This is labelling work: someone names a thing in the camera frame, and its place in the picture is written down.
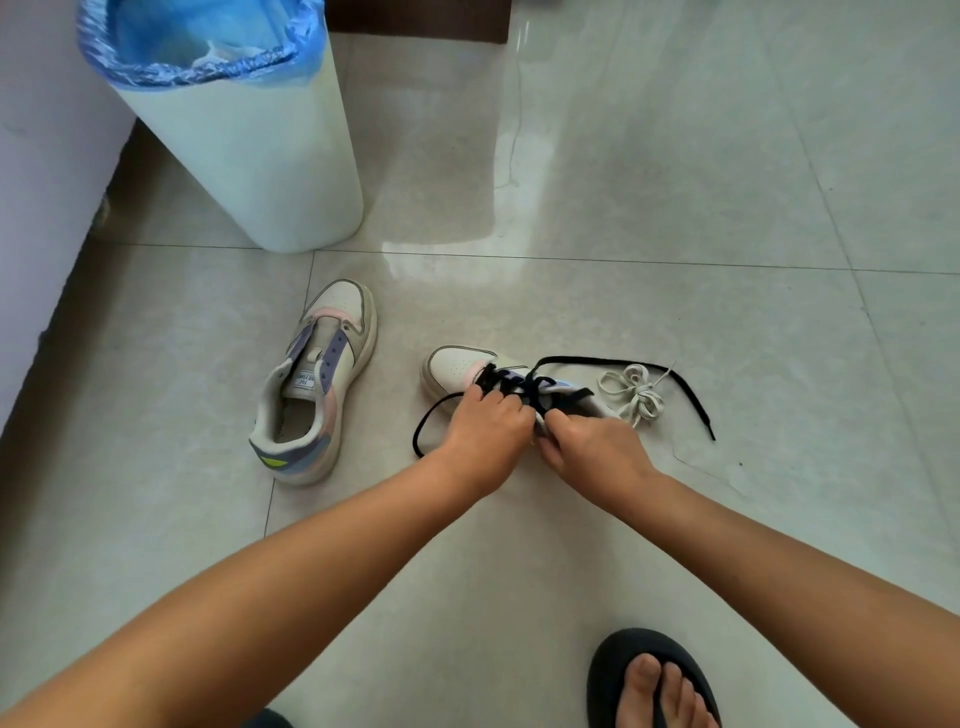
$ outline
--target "person's left arm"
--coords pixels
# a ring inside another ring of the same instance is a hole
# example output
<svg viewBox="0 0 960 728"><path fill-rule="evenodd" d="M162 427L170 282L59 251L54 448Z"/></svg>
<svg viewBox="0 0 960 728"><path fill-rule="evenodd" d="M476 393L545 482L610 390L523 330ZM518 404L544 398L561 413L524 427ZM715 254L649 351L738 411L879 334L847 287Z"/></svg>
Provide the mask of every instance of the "person's left arm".
<svg viewBox="0 0 960 728"><path fill-rule="evenodd" d="M0 728L240 725L503 483L533 423L516 396L470 387L437 450L175 589L0 716Z"/></svg>

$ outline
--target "trash bag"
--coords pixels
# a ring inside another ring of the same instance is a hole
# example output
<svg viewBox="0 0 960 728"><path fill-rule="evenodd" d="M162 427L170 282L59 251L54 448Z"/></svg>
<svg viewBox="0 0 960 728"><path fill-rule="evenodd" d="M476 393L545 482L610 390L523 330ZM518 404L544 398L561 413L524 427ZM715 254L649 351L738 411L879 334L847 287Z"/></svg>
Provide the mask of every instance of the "trash bag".
<svg viewBox="0 0 960 728"><path fill-rule="evenodd" d="M324 57L324 0L81 0L77 38L127 90L307 84Z"/></svg>

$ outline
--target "floor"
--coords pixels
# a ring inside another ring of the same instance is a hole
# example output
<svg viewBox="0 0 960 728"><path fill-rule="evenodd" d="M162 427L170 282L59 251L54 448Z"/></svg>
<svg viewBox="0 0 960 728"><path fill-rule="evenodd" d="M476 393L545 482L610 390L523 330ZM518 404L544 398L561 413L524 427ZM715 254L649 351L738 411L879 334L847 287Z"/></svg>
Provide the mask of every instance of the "floor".
<svg viewBox="0 0 960 728"><path fill-rule="evenodd" d="M647 358L701 492L960 610L960 17L949 0L516 0L506 47L332 39L367 204L257 250L148 134L7 427L0 707L196 571L413 461L433 347ZM340 462L246 436L307 299L381 316ZM592 384L596 373L582 373ZM429 437L439 436L441 422ZM583 726L592 649L670 633L728 725L848 725L692 576L533 459L276 701L298 726Z"/></svg>

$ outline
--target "wall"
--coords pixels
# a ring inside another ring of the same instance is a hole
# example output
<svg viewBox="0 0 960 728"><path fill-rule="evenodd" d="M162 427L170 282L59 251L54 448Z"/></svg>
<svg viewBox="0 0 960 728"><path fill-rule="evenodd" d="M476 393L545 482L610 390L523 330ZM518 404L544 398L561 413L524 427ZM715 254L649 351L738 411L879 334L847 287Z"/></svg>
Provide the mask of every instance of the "wall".
<svg viewBox="0 0 960 728"><path fill-rule="evenodd" d="M80 56L74 13L0 0L0 427L133 124Z"/></svg>

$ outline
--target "person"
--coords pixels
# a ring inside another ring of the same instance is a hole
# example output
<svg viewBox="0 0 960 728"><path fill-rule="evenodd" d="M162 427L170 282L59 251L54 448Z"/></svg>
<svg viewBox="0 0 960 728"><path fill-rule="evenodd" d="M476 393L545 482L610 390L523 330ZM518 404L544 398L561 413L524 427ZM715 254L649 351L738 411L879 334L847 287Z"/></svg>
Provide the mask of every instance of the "person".
<svg viewBox="0 0 960 728"><path fill-rule="evenodd" d="M534 437L534 412L516 395L471 386L421 461L178 587L0 726L243 724L434 536L493 493L531 439L562 480L703 580L855 723L956 722L960 618L658 472L618 420L551 410L546 422L555 441ZM669 728L719 725L685 669L650 653L628 657L609 718L617 728L648 728L654 713ZM276 714L259 724L287 725Z"/></svg>

